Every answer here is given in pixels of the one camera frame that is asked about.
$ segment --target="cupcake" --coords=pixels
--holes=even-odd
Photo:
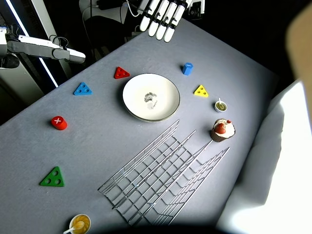
[[[218,119],[214,123],[214,127],[210,131],[210,136],[212,140],[216,142],[221,142],[225,139],[232,137],[235,134],[234,125],[230,120],[223,118]]]

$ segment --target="strawberry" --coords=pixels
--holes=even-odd
[[[223,123],[220,123],[220,124],[218,124],[218,125],[215,127],[214,131],[215,131],[216,133],[219,133],[219,134],[224,134],[224,133],[225,133],[225,128],[224,128],[224,127],[225,127],[224,124],[223,124]]]

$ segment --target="red button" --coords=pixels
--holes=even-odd
[[[65,128],[67,128],[67,123],[62,116],[55,116],[51,120],[51,123],[58,130],[64,130]]]

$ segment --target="small cup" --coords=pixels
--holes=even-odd
[[[223,101],[221,101],[220,102],[223,106],[224,106],[224,110],[220,110],[219,108],[218,108],[218,106],[219,106],[219,101],[216,101],[215,102],[215,104],[214,104],[214,109],[215,109],[215,111],[217,111],[217,112],[225,112],[227,109],[228,109],[228,105],[225,103],[225,102],[223,102]]]
[[[69,228],[72,228],[74,220],[75,220],[78,216],[80,216],[80,215],[86,216],[86,217],[89,219],[89,221],[90,221],[90,226],[89,226],[88,230],[85,231],[85,233],[87,233],[87,232],[90,230],[90,227],[91,227],[91,219],[90,219],[90,217],[89,217],[88,215],[86,215],[86,214],[78,214],[78,215],[76,215],[75,217],[73,217],[72,220],[70,221]]]

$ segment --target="red triangle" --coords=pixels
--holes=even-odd
[[[116,69],[116,72],[115,72],[115,79],[120,79],[120,78],[125,78],[125,77],[129,77],[130,76],[130,73],[123,70],[121,67],[118,67]]]

